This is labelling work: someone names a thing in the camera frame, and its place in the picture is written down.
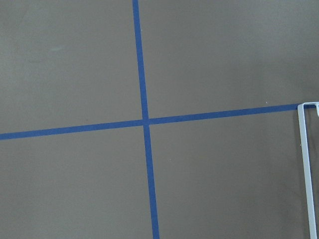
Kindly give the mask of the blue tape grid lines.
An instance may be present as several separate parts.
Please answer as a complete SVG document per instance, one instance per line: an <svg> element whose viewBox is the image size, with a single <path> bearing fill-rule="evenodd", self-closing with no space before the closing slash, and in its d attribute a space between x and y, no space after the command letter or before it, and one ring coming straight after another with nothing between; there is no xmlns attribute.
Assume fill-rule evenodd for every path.
<svg viewBox="0 0 319 239"><path fill-rule="evenodd" d="M146 80L145 80L145 68L144 68L144 57L143 57L143 45L142 45L142 33L141 33L140 13L139 13L139 2L137 0L132 1L132 7L133 7L135 43L136 43L137 65L138 65L138 75L139 75L139 88L140 88L141 107L142 107L142 119L2 133L0 135L0 139L10 140L10 139L18 139L18 138L40 137L40 136L49 136L49 135L60 135L60 134L68 134L68 133L78 133L78 132L86 132L86 131L98 131L98 130L105 130L105 129L141 126L144 132L144 145L145 145L145 154L146 154L146 167L147 167L152 234L154 239L159 239L160 231L159 231L159 222L158 222L158 209L157 209L157 200L156 200L156 187L155 187L155 178L154 178L150 125L176 123L176 122L183 122L183 121L197 121L197 120L205 120L205 119L208 120L208 119L217 119L217 118L228 118L228 117L246 116L246 115L268 114L268 113L274 113L274 112L294 111L297 109L298 105L290 104L290 105L258 107L258 108L250 108L250 109L191 114L191 115L182 115L182 116L171 116L171 117L162 117L162 118L149 118L147 87L146 87Z"/></svg>

